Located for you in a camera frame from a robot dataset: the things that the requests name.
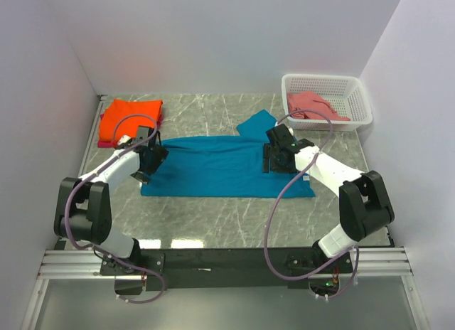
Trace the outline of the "blue t shirt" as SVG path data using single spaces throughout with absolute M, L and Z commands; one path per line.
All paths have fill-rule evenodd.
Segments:
M 168 156 L 151 181 L 141 187 L 146 197 L 311 198 L 309 176 L 290 188 L 293 174 L 263 172 L 266 132 L 276 119 L 266 110 L 237 126 L 236 136 L 165 139 Z

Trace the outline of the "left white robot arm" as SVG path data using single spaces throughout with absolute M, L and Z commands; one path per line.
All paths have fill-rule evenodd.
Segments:
M 96 169 L 62 180 L 54 233 L 74 243 L 84 242 L 82 249 L 93 245 L 116 257 L 118 268 L 125 274 L 138 272 L 144 261 L 139 241 L 112 225 L 110 194 L 129 177 L 147 185 L 167 156 L 160 132 L 153 127 L 140 126 L 135 137 L 123 136 L 111 157 Z

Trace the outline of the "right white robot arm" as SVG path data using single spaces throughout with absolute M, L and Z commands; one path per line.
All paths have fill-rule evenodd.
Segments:
M 338 198 L 339 223 L 315 244 L 312 264 L 316 270 L 330 271 L 342 251 L 393 222 L 395 214 L 378 172 L 351 168 L 325 154 L 313 142 L 295 140 L 283 124 L 266 131 L 266 135 L 266 169 L 281 174 L 305 172 Z

